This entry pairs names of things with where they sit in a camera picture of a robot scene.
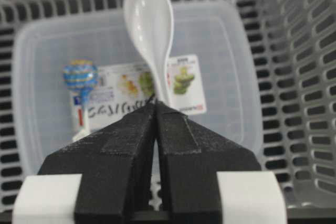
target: plastic tray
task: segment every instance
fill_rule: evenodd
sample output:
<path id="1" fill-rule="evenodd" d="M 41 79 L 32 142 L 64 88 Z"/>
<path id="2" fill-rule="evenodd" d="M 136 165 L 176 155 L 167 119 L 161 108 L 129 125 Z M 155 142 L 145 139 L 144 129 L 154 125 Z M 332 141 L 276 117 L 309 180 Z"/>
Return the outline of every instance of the plastic tray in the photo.
<path id="1" fill-rule="evenodd" d="M 197 54 L 207 113 L 191 119 L 259 154 L 263 128 L 257 78 L 242 21 L 227 2 L 174 5 L 171 55 Z M 141 61 L 122 11 L 30 23 L 15 40 L 13 107 L 25 175 L 72 137 L 62 68 L 71 59 L 97 66 Z"/>

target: green product image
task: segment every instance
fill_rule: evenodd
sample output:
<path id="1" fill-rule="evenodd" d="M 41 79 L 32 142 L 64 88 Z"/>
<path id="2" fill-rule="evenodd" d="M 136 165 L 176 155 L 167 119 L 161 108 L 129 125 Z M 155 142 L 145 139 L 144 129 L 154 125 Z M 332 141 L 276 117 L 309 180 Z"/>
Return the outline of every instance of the green product image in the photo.
<path id="1" fill-rule="evenodd" d="M 181 67 L 180 74 L 175 76 L 174 94 L 185 94 L 191 82 L 195 79 L 193 74 L 188 74 L 186 67 Z"/>
<path id="2" fill-rule="evenodd" d="M 154 83 L 150 72 L 140 74 L 139 85 L 146 97 L 150 97 L 154 93 Z"/>

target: blue lollipop wrapper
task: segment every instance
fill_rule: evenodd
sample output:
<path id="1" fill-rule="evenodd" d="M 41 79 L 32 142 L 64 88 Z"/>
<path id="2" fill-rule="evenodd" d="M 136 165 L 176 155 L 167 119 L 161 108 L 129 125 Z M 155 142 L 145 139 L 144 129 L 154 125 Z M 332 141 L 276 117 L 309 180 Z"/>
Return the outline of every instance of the blue lollipop wrapper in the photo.
<path id="1" fill-rule="evenodd" d="M 90 60 L 74 60 L 64 67 L 63 78 L 69 90 L 80 94 L 84 108 L 89 100 L 89 93 L 98 83 L 97 67 Z"/>

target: lollipop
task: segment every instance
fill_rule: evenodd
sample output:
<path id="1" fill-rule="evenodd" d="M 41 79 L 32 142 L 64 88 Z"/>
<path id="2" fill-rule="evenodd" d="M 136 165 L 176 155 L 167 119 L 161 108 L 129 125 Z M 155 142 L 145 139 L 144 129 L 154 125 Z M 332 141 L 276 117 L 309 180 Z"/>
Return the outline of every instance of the lollipop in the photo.
<path id="1" fill-rule="evenodd" d="M 64 67 L 63 77 L 68 89 L 78 93 L 81 99 L 83 129 L 72 138 L 76 141 L 90 134 L 87 104 L 89 93 L 97 85 L 97 67 L 90 60 L 73 60 Z"/>

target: product label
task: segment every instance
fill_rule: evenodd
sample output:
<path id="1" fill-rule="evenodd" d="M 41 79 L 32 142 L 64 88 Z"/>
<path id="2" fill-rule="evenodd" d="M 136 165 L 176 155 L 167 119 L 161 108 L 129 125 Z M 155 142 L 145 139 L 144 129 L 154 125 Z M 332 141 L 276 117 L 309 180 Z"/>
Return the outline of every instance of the product label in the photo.
<path id="1" fill-rule="evenodd" d="M 187 55 L 170 58 L 167 81 L 171 107 L 187 115 L 206 112 L 198 58 Z M 154 93 L 154 83 L 145 63 L 130 63 L 98 67 L 98 85 L 89 95 L 91 131 L 120 120 L 125 114 L 146 104 Z M 82 126 L 80 97 L 70 93 L 74 131 Z"/>

